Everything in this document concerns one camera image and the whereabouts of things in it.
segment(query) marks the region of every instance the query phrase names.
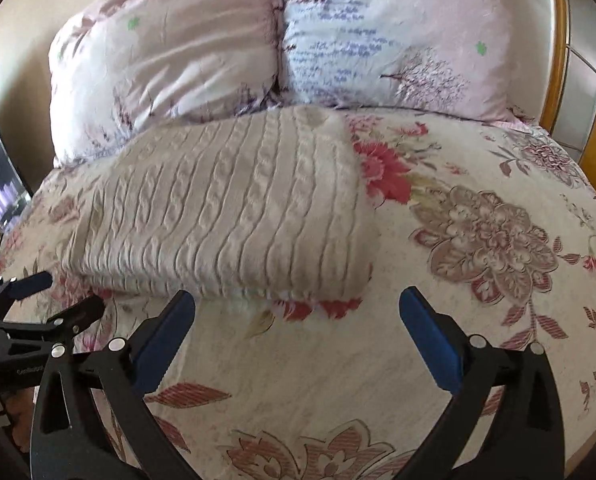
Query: folded blanket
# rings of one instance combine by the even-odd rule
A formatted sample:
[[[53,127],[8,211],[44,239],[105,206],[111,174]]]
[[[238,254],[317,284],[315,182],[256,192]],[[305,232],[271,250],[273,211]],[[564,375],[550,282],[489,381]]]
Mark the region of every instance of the folded blanket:
[[[358,298],[376,241],[344,120],[316,107],[154,128],[86,209],[63,265],[139,294]]]

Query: screw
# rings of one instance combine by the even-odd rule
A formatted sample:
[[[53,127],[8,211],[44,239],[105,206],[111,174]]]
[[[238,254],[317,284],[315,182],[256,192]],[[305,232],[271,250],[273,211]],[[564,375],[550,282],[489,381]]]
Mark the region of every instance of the screw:
[[[56,343],[52,348],[52,357],[59,358],[64,355],[64,345],[62,343]]]
[[[485,348],[487,346],[487,340],[483,336],[476,334],[469,338],[469,344],[474,348]]]
[[[119,352],[124,348],[125,343],[126,343],[126,341],[123,338],[117,337],[115,339],[112,339],[109,342],[108,346],[112,352]]]
[[[529,348],[531,349],[531,351],[536,354],[536,355],[542,355],[544,354],[544,346],[542,346],[539,342],[534,341],[533,343],[531,343],[529,345]]]

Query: floral bedspread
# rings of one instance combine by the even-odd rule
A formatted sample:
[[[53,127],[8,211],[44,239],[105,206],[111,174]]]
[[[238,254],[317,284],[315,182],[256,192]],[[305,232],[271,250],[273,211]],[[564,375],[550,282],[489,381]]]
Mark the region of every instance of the floral bedspread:
[[[596,194],[545,132],[505,131],[410,111],[346,115],[380,237],[362,298],[319,304],[201,301],[160,389],[146,397],[204,478],[383,480],[446,406],[398,316],[416,285],[466,333],[552,364],[571,456],[596,430]],[[0,274],[53,273],[9,319],[43,320],[95,292],[104,318],[79,350],[129,336],[165,301],[92,289],[59,266],[97,173],[55,170],[9,235]],[[493,392],[463,455],[484,437]],[[114,447],[120,428],[97,399]]]

